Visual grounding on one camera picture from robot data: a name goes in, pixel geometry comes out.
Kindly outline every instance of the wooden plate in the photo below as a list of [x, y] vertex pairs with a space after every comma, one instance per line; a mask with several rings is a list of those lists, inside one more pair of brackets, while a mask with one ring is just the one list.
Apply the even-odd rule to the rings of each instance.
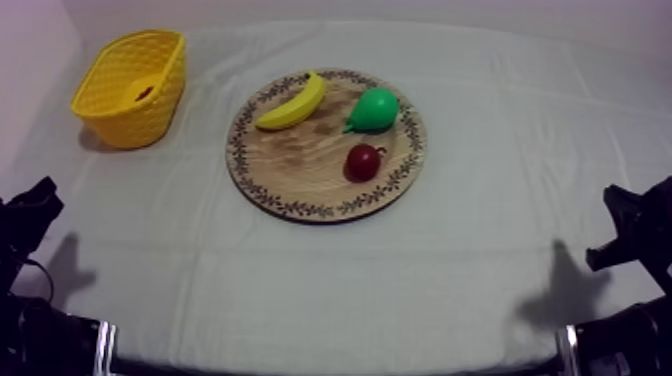
[[[233, 181], [254, 204], [281, 218], [302, 222], [342, 222], [384, 208], [415, 180], [422, 168], [427, 134], [413, 105], [389, 84], [343, 69], [319, 69], [327, 92], [317, 110], [301, 124], [263, 132], [256, 119], [293, 98], [306, 72], [275, 80], [250, 98], [236, 115], [226, 149]], [[394, 126], [377, 135], [343, 134], [360, 95], [372, 87], [390, 89], [399, 98]], [[365, 183], [346, 179], [343, 166], [350, 149], [367, 143], [383, 147], [376, 177]]]

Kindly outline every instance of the white tablecloth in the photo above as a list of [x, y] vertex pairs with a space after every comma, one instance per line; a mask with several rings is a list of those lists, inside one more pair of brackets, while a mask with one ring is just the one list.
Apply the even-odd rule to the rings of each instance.
[[[660, 294], [640, 265], [593, 274], [583, 255], [614, 236], [603, 188], [643, 192], [672, 173], [672, 65], [413, 23], [187, 40], [187, 88], [160, 142], [116, 152], [82, 130], [68, 109], [82, 58], [2, 181], [6, 198], [57, 182], [66, 208], [36, 258], [57, 306], [120, 326], [120, 354], [258, 372], [455, 371], [546, 356], [556, 327]], [[428, 131], [411, 189], [350, 224], [270, 217], [226, 169], [237, 109], [313, 67], [392, 83]], [[37, 286], [27, 272], [16, 289]]]

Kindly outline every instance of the plastic basket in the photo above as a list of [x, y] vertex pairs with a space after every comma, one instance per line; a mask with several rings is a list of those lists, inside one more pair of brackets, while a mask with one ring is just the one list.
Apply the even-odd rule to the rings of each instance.
[[103, 48], [71, 109], [109, 145], [139, 148], [166, 133], [184, 80], [184, 37], [168, 30], [141, 31]]

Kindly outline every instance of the black cable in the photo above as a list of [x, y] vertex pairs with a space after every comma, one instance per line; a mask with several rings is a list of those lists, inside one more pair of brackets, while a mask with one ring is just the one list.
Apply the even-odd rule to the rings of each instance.
[[45, 277], [47, 277], [47, 282], [49, 283], [49, 298], [47, 299], [47, 302], [49, 302], [49, 305], [51, 305], [51, 302], [54, 300], [54, 292], [55, 292], [56, 288], [55, 288], [55, 285], [54, 285], [54, 280], [53, 280], [53, 278], [51, 278], [51, 274], [49, 274], [49, 271], [47, 271], [47, 268], [45, 268], [44, 266], [42, 266], [42, 264], [40, 264], [39, 262], [37, 262], [35, 260], [26, 259], [26, 261], [21, 261], [21, 260], [17, 260], [16, 258], [14, 258], [11, 255], [8, 255], [8, 256], [9, 256], [9, 259], [11, 261], [14, 261], [18, 265], [21, 265], [21, 266], [23, 266], [23, 265], [36, 266], [38, 269], [40, 269], [42, 271], [42, 273], [44, 273]]
[[51, 305], [51, 301], [54, 300], [54, 280], [51, 278], [51, 274], [47, 271], [47, 268], [42, 266], [39, 262], [31, 259], [27, 259], [26, 262], [24, 263], [26, 265], [32, 265], [32, 266], [37, 266], [38, 269], [40, 269], [44, 275], [47, 277], [47, 282], [49, 283], [49, 298], [47, 299], [47, 302], [49, 302], [49, 305]]

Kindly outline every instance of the toy banana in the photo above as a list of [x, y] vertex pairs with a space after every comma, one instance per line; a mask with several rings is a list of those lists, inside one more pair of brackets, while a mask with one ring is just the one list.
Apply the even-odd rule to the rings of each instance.
[[289, 102], [257, 119], [257, 127], [263, 130], [280, 130], [294, 126], [308, 118], [324, 98], [327, 84], [314, 71], [308, 72], [308, 82], [303, 90]]

